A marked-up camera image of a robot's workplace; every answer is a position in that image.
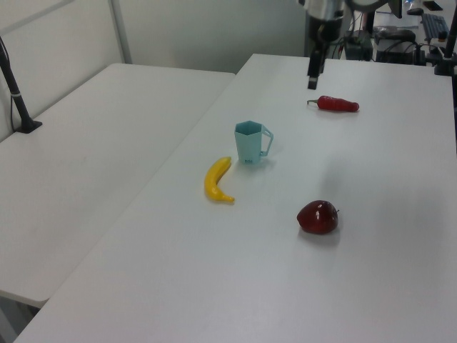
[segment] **cup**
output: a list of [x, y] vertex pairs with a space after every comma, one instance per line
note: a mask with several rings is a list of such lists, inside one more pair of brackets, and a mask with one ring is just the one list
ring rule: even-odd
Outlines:
[[[262, 151], [262, 135], [270, 138], [268, 148]], [[236, 149], [243, 164], [256, 164], [261, 157], [268, 156], [273, 134], [264, 125], [254, 121], [245, 121], [235, 126]]]

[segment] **toy banana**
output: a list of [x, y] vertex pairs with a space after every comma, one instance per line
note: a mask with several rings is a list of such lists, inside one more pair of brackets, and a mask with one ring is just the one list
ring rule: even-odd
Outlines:
[[231, 157], [222, 157], [218, 159], [208, 170], [205, 176], [205, 192], [206, 195], [218, 202], [234, 202], [235, 198], [225, 195], [217, 183], [221, 177], [229, 170], [231, 166]]

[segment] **white wall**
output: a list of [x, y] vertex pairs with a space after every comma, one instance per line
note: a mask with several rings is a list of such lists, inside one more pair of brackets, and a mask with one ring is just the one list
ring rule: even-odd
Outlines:
[[[8, 16], [5, 12], [12, 8], [5, 4], [0, 11]], [[73, 0], [0, 35], [32, 117], [109, 64], [122, 61], [110, 0]], [[19, 118], [15, 107], [14, 113]], [[10, 133], [9, 90], [0, 74], [0, 141]]]
[[296, 0], [113, 0], [134, 64], [238, 72], [253, 53], [303, 56]]

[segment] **computer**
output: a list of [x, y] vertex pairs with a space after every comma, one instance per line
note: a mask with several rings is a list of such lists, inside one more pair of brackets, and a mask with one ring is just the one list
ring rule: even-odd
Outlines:
[[391, 8], [392, 14], [397, 18], [401, 18], [402, 2], [402, 0], [388, 0], [388, 6]]

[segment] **chili pepper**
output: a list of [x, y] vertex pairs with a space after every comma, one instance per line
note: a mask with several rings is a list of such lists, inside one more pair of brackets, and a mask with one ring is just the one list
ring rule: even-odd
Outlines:
[[326, 109], [327, 111], [342, 111], [342, 112], [357, 112], [358, 104], [344, 99], [332, 98], [331, 96], [321, 96], [317, 100], [308, 100], [308, 104], [314, 102], [319, 109]]

